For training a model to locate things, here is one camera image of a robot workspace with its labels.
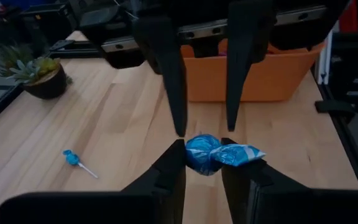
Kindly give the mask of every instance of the orange bin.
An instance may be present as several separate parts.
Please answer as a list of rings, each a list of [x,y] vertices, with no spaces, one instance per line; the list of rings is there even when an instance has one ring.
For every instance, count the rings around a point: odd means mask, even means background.
[[[307,49],[278,50],[271,45],[262,62],[252,64],[241,101],[282,101],[291,98],[303,77],[323,49],[324,43]],[[227,49],[227,40],[219,44],[219,52]],[[226,100],[226,56],[194,58],[189,45],[181,47],[187,70],[189,101]]]

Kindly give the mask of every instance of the wooden tabletop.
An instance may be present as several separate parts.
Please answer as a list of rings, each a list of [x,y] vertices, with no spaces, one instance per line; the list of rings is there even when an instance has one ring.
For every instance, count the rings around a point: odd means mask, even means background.
[[[115,70],[101,58],[63,60],[73,80],[59,99],[23,92],[0,114],[0,203],[46,190],[121,190],[178,138],[162,76],[147,63]],[[265,160],[309,187],[358,189],[331,118],[307,74],[291,100],[243,103],[229,133],[222,103],[189,103],[185,139],[200,133],[229,137],[267,153]],[[74,150],[99,175],[65,163]],[[187,170],[183,223],[230,223],[221,174]]]

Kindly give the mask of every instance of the lollipop stick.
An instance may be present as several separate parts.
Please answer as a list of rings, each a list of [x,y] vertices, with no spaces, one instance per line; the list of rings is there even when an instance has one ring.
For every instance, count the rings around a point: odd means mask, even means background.
[[[84,166],[84,164],[82,164],[82,163],[78,163],[78,165],[80,166],[80,167],[82,167],[82,168],[84,168],[84,170],[86,170],[88,173],[90,173],[94,178],[99,178],[96,174],[94,174],[92,171],[90,171],[88,168],[86,168],[85,166]]]

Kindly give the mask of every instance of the blue wrapped candy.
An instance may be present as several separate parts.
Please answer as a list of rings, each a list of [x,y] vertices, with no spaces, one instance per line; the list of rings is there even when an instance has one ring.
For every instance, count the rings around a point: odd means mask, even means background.
[[[210,134],[201,134],[186,143],[187,165],[202,175],[212,175],[223,164],[240,166],[260,159],[266,153],[254,146],[242,144],[222,145]]]

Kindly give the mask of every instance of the potted plant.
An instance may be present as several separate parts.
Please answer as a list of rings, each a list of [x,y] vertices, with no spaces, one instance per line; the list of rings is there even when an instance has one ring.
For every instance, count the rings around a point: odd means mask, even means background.
[[[25,91],[41,99],[56,98],[71,82],[59,59],[33,59],[23,47],[2,47],[0,77],[13,79]]]

